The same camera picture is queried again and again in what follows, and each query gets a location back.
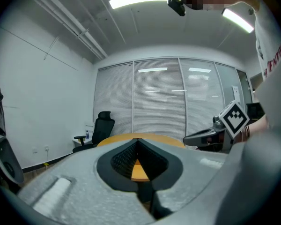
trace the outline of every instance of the window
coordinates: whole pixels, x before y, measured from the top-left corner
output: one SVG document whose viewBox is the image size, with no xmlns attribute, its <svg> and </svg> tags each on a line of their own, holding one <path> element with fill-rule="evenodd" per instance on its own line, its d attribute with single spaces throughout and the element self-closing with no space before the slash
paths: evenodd
<svg viewBox="0 0 281 225">
<path fill-rule="evenodd" d="M 115 120 L 111 136 L 132 132 L 132 62 L 98 71 L 94 120 L 101 111 Z"/>
<path fill-rule="evenodd" d="M 222 88 L 212 62 L 180 59 L 185 83 L 187 125 L 191 135 L 213 126 L 212 118 L 224 109 Z"/>
<path fill-rule="evenodd" d="M 185 137 L 185 98 L 178 59 L 134 64 L 133 131 Z"/>
<path fill-rule="evenodd" d="M 239 76 L 239 80 L 240 83 L 242 85 L 242 90 L 243 90 L 243 95 L 244 95 L 244 108 L 245 111 L 247 112 L 247 104 L 252 103 L 252 93 L 251 93 L 251 89 L 250 89 L 250 84 L 247 78 L 247 74 L 237 70 L 238 76 Z"/>
<path fill-rule="evenodd" d="M 232 86 L 237 86 L 240 95 L 240 105 L 244 109 L 244 96 L 236 69 L 219 63 L 216 63 L 216 67 L 221 78 L 226 105 L 234 100 Z"/>
</svg>

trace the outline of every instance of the black office chair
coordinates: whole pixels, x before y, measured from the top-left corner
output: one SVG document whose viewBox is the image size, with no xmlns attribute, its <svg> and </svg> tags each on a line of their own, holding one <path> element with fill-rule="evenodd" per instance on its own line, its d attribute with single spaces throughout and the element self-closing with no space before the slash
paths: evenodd
<svg viewBox="0 0 281 225">
<path fill-rule="evenodd" d="M 114 126 L 114 120 L 110 117 L 111 112 L 100 112 L 98 114 L 98 118 L 95 122 L 95 129 L 92 136 L 92 143 L 84 145 L 83 139 L 86 136 L 78 136 L 74 137 L 74 139 L 79 139 L 81 142 L 81 146 L 74 148 L 73 152 L 79 152 L 82 150 L 95 148 L 101 141 L 105 138 L 108 138 L 111 135 L 111 131 Z"/>
<path fill-rule="evenodd" d="M 24 182 L 22 168 L 6 137 L 0 138 L 0 176 L 7 182 L 9 190 L 17 193 Z"/>
</svg>

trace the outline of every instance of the white wall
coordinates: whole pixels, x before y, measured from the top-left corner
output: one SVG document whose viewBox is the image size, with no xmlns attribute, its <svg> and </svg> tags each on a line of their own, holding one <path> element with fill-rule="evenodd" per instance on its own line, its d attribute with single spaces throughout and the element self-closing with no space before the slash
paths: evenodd
<svg viewBox="0 0 281 225">
<path fill-rule="evenodd" d="M 49 161 L 72 153 L 73 136 L 93 120 L 90 53 L 31 0 L 16 0 L 0 20 L 6 132 L 22 168 L 46 162 L 45 145 Z"/>
<path fill-rule="evenodd" d="M 262 73 L 257 55 L 251 57 L 245 62 L 245 70 L 247 72 L 248 78 L 252 78 Z"/>
</svg>

